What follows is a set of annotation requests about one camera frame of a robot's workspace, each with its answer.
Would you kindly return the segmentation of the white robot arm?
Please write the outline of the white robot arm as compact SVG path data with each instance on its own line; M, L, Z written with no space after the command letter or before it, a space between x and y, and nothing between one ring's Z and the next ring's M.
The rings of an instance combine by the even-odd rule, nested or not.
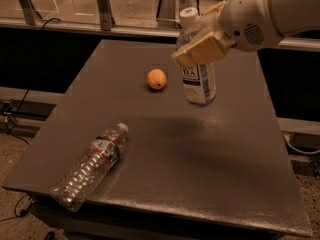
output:
M183 67L223 59L236 48L251 52L284 38L320 28L320 0L225 0L203 15L194 7L180 12L181 33L191 39L172 54Z

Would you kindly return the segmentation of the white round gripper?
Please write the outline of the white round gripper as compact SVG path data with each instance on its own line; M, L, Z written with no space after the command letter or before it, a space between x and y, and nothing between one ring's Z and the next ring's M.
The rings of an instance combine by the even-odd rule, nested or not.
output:
M218 24L226 35L222 31L197 34L190 43L172 54L181 66L222 60L233 45L242 51L257 51L273 47L283 39L271 0L223 0L205 11L203 16L219 16Z

